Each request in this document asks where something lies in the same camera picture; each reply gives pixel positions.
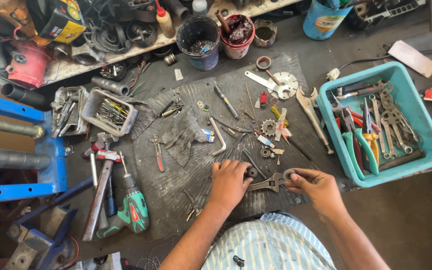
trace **striped shirt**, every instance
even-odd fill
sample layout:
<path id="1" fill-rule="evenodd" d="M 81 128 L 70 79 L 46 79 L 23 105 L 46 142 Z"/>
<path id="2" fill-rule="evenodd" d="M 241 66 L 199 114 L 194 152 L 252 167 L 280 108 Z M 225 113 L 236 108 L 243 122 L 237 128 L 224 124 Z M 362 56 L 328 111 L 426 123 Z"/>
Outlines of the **striped shirt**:
<path id="1" fill-rule="evenodd" d="M 334 270 L 323 244 L 303 223 L 277 213 L 231 227 L 210 247 L 202 270 Z"/>

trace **grey cloth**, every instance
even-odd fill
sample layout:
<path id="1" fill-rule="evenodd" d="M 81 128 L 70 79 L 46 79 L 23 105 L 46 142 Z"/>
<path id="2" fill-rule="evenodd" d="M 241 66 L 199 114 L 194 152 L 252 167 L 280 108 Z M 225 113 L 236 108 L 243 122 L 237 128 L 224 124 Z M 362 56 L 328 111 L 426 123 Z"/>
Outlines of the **grey cloth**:
<path id="1" fill-rule="evenodd" d="M 201 143 L 208 141 L 198 125 L 193 108 L 188 107 L 171 122 L 167 132 L 163 134 L 163 142 L 168 153 L 184 167 L 194 140 Z"/>
<path id="2" fill-rule="evenodd" d="M 112 95 L 126 103 L 131 104 L 136 110 L 138 110 L 138 115 L 131 128 L 131 139 L 135 141 L 154 120 L 158 117 L 153 106 L 147 104 L 144 101 L 140 101 L 130 96 L 116 95 L 110 91 L 104 90 L 106 94 Z"/>

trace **person's left hand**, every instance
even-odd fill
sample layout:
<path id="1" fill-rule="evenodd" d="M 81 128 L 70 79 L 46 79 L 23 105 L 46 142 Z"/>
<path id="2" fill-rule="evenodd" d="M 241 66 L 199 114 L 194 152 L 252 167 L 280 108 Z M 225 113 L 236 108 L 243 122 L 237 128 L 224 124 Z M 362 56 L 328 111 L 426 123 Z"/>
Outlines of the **person's left hand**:
<path id="1" fill-rule="evenodd" d="M 244 172 L 249 167 L 250 163 L 238 160 L 213 163 L 213 186 L 208 204 L 218 205 L 231 213 L 253 181 L 251 177 L 243 180 Z"/>

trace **tube of glue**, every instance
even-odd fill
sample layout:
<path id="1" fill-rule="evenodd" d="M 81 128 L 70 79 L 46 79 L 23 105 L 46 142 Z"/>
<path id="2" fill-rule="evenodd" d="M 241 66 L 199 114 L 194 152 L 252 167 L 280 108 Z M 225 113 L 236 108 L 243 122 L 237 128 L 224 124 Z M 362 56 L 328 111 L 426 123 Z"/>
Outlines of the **tube of glue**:
<path id="1" fill-rule="evenodd" d="M 260 141 L 261 143 L 263 143 L 266 146 L 269 146 L 271 148 L 274 148 L 275 145 L 271 143 L 270 140 L 268 140 L 267 138 L 263 137 L 262 135 L 259 135 L 258 137 L 258 141 Z"/>

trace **blue metal stand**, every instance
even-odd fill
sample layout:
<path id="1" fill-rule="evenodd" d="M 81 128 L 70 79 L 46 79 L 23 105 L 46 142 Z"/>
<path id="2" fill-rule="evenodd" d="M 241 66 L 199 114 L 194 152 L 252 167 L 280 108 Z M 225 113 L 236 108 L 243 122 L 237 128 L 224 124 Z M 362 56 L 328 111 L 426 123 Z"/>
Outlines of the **blue metal stand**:
<path id="1" fill-rule="evenodd" d="M 51 112 L 39 111 L 0 98 L 0 115 L 42 126 L 45 129 L 45 134 L 42 138 L 34 140 L 35 150 L 36 153 L 51 157 L 49 167 L 37 172 L 37 183 L 0 185 L 0 202 L 43 197 L 66 191 L 68 176 L 64 159 L 63 138 L 50 138 Z"/>

